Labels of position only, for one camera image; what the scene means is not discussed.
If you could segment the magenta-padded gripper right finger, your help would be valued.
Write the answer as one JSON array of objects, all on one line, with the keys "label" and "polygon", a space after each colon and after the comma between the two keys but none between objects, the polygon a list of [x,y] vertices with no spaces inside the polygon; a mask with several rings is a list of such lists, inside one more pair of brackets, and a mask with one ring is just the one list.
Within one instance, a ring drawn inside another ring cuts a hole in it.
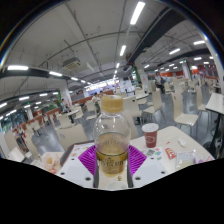
[{"label": "magenta-padded gripper right finger", "polygon": [[127,183],[129,188],[140,188],[168,175],[168,171],[155,156],[147,156],[129,146]]}]

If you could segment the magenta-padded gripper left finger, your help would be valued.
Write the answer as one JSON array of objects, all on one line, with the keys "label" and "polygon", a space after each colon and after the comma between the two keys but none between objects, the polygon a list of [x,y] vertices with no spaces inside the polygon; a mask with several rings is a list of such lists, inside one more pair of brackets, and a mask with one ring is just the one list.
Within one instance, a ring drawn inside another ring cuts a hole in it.
[{"label": "magenta-padded gripper left finger", "polygon": [[57,176],[84,188],[97,188],[99,172],[95,146],[75,145]]}]

